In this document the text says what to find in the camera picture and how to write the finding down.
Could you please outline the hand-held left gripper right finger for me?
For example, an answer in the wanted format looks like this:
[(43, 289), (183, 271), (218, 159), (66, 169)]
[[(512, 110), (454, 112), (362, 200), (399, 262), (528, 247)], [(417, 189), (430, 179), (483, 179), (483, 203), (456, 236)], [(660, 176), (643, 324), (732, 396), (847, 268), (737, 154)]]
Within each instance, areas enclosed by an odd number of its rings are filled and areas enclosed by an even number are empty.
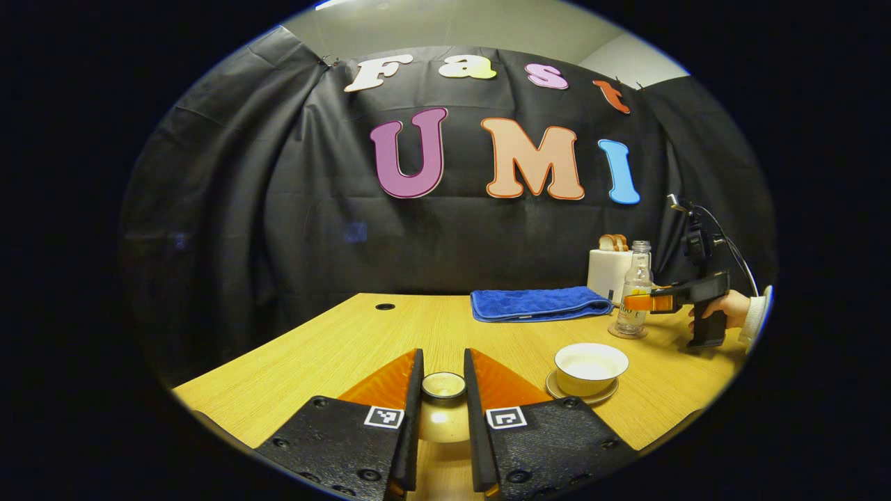
[(551, 397), (477, 349), (464, 352), (472, 484), (487, 500), (556, 500), (638, 453), (579, 397)]

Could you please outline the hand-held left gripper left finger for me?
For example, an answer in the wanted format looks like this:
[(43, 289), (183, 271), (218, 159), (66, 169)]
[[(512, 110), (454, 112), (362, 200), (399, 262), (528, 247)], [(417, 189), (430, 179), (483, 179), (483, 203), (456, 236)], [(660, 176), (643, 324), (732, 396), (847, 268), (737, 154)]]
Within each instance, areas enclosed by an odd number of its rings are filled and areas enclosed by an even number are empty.
[(409, 350), (339, 397), (309, 397), (255, 453), (337, 499), (404, 500), (416, 488), (424, 374), (423, 350)]

